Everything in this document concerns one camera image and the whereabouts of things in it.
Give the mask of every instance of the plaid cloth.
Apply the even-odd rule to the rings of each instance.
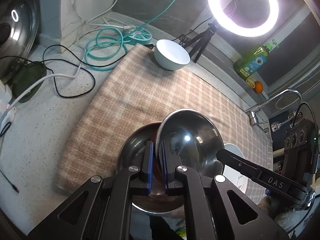
[[[271,168],[272,146],[264,132],[231,100],[186,68],[160,68],[153,52],[137,44],[113,70],[69,138],[57,169],[57,186],[74,191],[93,175],[115,174],[125,140],[138,128],[191,108],[216,125],[224,142],[237,145],[246,159]],[[255,203],[265,189],[248,180]]]

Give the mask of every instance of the tripod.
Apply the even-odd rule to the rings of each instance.
[[[211,37],[216,33],[218,30],[218,23],[217,21],[214,21],[213,23],[209,23],[209,28],[206,29],[204,32],[198,34],[196,37],[194,37],[191,41],[188,41],[183,48],[189,47],[191,44],[199,40],[199,42],[193,47],[193,49],[189,52],[189,56],[192,57],[196,51],[199,50],[197,56],[194,59],[194,62],[197,63],[198,59],[204,52],[204,49],[207,47],[207,45],[210,42]]]

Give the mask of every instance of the orange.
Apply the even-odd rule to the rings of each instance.
[[[263,86],[262,86],[262,84],[261,84],[260,81],[255,81],[255,82],[254,82],[254,85],[255,85],[254,91],[255,91],[256,93],[262,93],[262,92],[263,92]]]

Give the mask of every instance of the metal bowl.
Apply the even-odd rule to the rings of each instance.
[[[213,178],[223,173],[224,164],[216,156],[217,151],[224,148],[223,140],[215,125],[199,112],[180,109],[161,123],[155,145],[158,167],[161,167],[159,146],[164,141],[169,142],[171,153],[179,155],[183,165],[200,175]]]
[[[150,141],[152,136],[156,134],[160,124],[161,122],[147,124],[129,136],[120,151],[116,173],[132,165],[137,155],[144,154],[147,141]],[[149,196],[133,196],[132,205],[151,214],[169,213],[181,207],[183,205],[183,196],[167,196],[165,194],[161,174],[155,162],[153,170],[151,194]]]

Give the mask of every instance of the speckled countertop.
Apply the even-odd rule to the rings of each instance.
[[[82,43],[94,35],[94,33],[87,35],[81,40]],[[29,58],[39,60],[44,49],[41,45],[35,45]],[[76,44],[70,49],[82,57],[83,52]],[[110,54],[115,50],[116,48],[108,48],[101,53]],[[46,58],[54,57],[62,57],[77,63],[68,52],[59,54],[51,51],[46,56]],[[75,67],[63,62],[51,62],[48,66],[55,73],[73,74],[76,70]],[[238,95],[200,65],[190,63],[187,68],[229,97],[240,108],[248,108]],[[30,101],[17,105],[14,122],[4,136],[0,165],[20,193],[14,192],[3,176],[0,176],[0,208],[25,234],[66,199],[66,196],[55,187],[56,166],[75,125],[110,73],[110,71],[91,72],[96,79],[96,87],[91,93],[75,99],[58,97],[53,79],[45,80]],[[57,84],[63,95],[74,95],[90,88],[92,80],[82,71],[75,80],[57,78]]]

